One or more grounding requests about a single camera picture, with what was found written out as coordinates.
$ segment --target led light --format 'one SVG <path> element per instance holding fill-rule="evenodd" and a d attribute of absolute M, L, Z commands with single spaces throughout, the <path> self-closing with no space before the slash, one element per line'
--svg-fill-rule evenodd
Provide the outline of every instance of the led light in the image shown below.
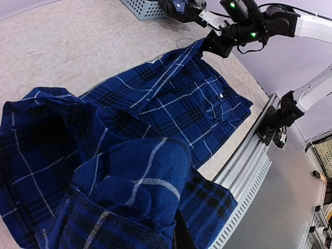
<path fill-rule="evenodd" d="M 234 3 L 234 2 L 231 2 L 231 3 L 229 4 L 229 6 L 230 6 L 232 9 L 235 9 L 235 3 Z"/>

